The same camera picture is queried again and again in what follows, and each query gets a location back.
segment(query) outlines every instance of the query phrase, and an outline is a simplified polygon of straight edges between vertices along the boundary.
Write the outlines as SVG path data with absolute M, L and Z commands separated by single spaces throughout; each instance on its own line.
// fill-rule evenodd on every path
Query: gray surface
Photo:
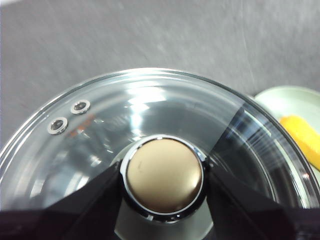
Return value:
M 24 0 L 1 8 L 1 145 L 41 105 L 103 73 L 185 70 L 246 94 L 320 91 L 318 0 Z

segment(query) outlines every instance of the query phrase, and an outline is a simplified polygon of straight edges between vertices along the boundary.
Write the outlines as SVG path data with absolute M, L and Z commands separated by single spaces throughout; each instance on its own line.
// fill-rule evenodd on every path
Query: yellow food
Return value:
M 320 134 L 300 116 L 284 116 L 280 124 L 297 143 L 306 159 L 320 170 Z

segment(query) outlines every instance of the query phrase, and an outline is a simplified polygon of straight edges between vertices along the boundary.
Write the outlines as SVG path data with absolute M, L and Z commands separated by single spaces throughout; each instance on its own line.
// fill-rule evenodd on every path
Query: lid knob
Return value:
M 136 150 L 126 177 L 132 195 L 142 206 L 157 213 L 174 213 L 196 198 L 202 174 L 190 147 L 176 139 L 161 138 Z

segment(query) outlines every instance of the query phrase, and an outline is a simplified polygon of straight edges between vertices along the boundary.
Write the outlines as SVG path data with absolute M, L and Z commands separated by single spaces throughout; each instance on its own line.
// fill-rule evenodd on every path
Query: white plate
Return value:
M 299 86 L 277 86 L 257 94 L 254 100 L 275 119 L 297 115 L 320 133 L 320 93 Z M 320 184 L 320 171 L 311 165 Z

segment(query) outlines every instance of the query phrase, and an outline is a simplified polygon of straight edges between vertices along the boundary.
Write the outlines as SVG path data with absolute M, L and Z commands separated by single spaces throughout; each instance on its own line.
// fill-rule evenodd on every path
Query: glass lid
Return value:
M 90 80 L 37 111 L 1 152 L 0 209 L 46 208 L 159 134 L 192 143 L 282 205 L 319 207 L 305 158 L 252 100 L 203 77 L 141 68 Z

